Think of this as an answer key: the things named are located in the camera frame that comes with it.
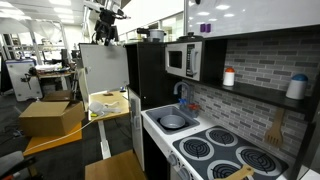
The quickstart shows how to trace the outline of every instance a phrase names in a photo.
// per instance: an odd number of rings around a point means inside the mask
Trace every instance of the sink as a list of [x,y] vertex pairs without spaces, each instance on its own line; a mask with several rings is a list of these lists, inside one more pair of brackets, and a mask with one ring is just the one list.
[[[182,112],[181,110],[176,108],[175,106],[166,106],[166,107],[161,107],[158,109],[149,110],[149,111],[146,111],[146,114],[152,119],[152,121],[154,121],[154,123],[165,134],[174,134],[177,132],[184,131],[186,129],[190,129],[190,128],[195,127],[200,124],[198,121],[196,121],[192,117],[188,116],[187,114],[185,114],[184,112]],[[181,127],[180,129],[167,129],[167,128],[163,127],[159,121],[162,117],[167,116],[167,115],[177,115],[177,116],[182,117],[185,120],[186,125]]]

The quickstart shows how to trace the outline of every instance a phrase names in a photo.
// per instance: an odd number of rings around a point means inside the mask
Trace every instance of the frying pan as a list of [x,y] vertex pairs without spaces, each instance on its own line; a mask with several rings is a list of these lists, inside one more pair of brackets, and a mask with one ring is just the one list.
[[160,119],[160,124],[169,129],[181,128],[185,123],[185,119],[177,115],[167,115]]

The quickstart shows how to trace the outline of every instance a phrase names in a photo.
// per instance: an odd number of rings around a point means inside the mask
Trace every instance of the stove knob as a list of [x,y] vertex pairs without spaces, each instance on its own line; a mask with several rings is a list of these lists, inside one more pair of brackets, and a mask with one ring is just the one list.
[[178,174],[182,180],[191,180],[189,176],[189,172],[186,168],[181,168]]
[[174,154],[170,154],[167,161],[171,164],[171,166],[178,164],[177,157]]

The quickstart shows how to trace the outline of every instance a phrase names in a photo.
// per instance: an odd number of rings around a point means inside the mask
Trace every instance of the cardboard box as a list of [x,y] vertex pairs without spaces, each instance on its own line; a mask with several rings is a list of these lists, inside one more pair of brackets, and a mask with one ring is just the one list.
[[19,121],[26,136],[64,136],[84,118],[81,101],[34,102]]
[[73,100],[73,93],[71,90],[55,91],[45,95],[41,101],[53,102],[53,101],[70,101]]

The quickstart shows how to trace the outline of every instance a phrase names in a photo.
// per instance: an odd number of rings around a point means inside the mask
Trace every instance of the red lid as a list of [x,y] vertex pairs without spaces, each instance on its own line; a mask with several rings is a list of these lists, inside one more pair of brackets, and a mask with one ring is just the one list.
[[234,72],[233,68],[227,68],[225,72]]

